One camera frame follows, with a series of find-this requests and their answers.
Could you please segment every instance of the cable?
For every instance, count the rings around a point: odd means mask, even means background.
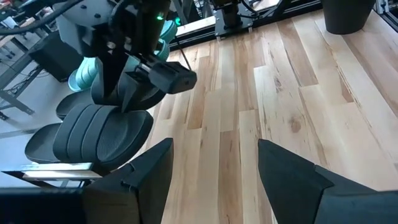
[[[32,76],[32,74],[37,70],[38,68],[33,69],[32,71],[29,72],[29,76]],[[26,77],[25,79],[23,79],[23,81],[15,84],[13,87],[11,87],[10,89],[4,90],[6,93],[10,93],[12,95],[16,95],[18,93],[18,90],[20,88],[22,88],[25,83],[27,83],[29,81],[29,77]]]
[[[260,13],[260,16],[267,17],[267,16],[271,15],[272,13],[274,13],[277,8],[278,8],[277,6],[274,6],[272,9],[270,9],[266,12]]]
[[[178,39],[177,39],[177,36],[175,36],[175,41],[176,41],[177,46],[179,47],[179,49],[180,49],[180,51],[181,51],[182,56],[184,57],[185,62],[186,62],[187,65],[188,65],[189,70],[192,71],[191,65],[189,64],[188,59],[187,59],[187,56],[185,56],[185,53],[184,53],[184,51],[183,51],[182,48],[181,48],[181,45],[180,45],[180,42],[179,42]]]
[[[78,3],[82,2],[82,1],[83,0],[69,0],[60,9],[55,10],[49,16],[46,16],[45,18],[43,18],[39,21],[35,21],[28,26],[21,27],[21,28],[14,28],[14,29],[0,29],[0,35],[15,35],[15,34],[21,34],[21,33],[29,32],[34,29],[37,29],[41,26],[44,26],[46,23],[53,21],[58,16],[61,16],[63,13],[65,13],[70,8],[72,8],[73,6],[77,5]]]
[[[10,68],[10,69],[13,70],[14,72],[18,73],[12,66],[10,66],[10,65],[8,65],[8,64],[6,64],[6,63],[4,63],[4,62],[0,62],[0,63],[6,65],[8,68]],[[34,68],[33,70],[31,70],[30,72],[35,72],[35,71],[37,71],[38,69],[40,69],[40,67],[36,67],[36,68]],[[24,73],[22,73],[22,72],[19,72],[18,75],[23,75],[23,76],[26,76],[26,77],[31,77],[31,76],[32,76],[31,74],[30,74],[30,75],[27,75],[27,74],[24,74]],[[37,74],[36,78],[44,78],[44,77],[47,77],[47,76],[49,76],[49,75],[50,75],[49,72],[42,72],[42,73]]]
[[[238,14],[239,17],[243,17],[243,18],[249,18],[249,19],[257,19],[259,16],[245,16],[242,14]]]
[[[259,13],[258,13],[256,10],[252,9],[252,7],[250,7],[250,6],[246,3],[245,0],[242,0],[242,4],[243,4],[244,7],[246,7],[246,9],[248,9],[249,11],[251,11],[252,13],[254,13],[255,18],[257,18],[257,17],[260,16]]]
[[[112,13],[108,19],[108,27],[111,34],[114,35],[116,41],[124,43],[123,33],[119,30],[120,21],[122,19],[125,8],[128,5],[133,4],[135,0],[120,0],[112,10]]]
[[[201,18],[204,19],[205,18],[205,13],[203,13],[204,7],[205,7],[205,3],[203,2],[203,4],[200,4],[200,0],[198,0],[199,6],[200,6],[200,14],[201,14]]]
[[[252,0],[252,1],[249,1],[249,5],[250,5],[251,7],[253,7],[254,3],[260,2],[260,1],[261,1],[261,0]]]

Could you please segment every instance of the black plastic bin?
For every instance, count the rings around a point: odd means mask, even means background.
[[[352,34],[365,25],[376,0],[322,0],[325,24],[332,34]]]

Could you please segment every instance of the wooden floor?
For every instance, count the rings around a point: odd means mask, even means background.
[[[175,141],[162,223],[276,223],[259,138],[376,190],[398,189],[398,34],[375,13],[351,35],[327,33],[318,11],[185,52],[198,83],[151,110],[146,145]],[[170,60],[184,63],[178,52]]]

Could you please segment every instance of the green led light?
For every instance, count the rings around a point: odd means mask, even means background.
[[[177,26],[181,25],[181,19],[179,17],[175,18],[175,23]]]

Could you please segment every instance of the black electronic device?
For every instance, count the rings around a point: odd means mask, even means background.
[[[278,224],[397,223],[398,191],[375,191],[262,139],[258,166]]]
[[[61,40],[58,32],[46,36],[39,45],[34,46],[29,55],[59,82],[68,81],[83,61],[75,49]]]

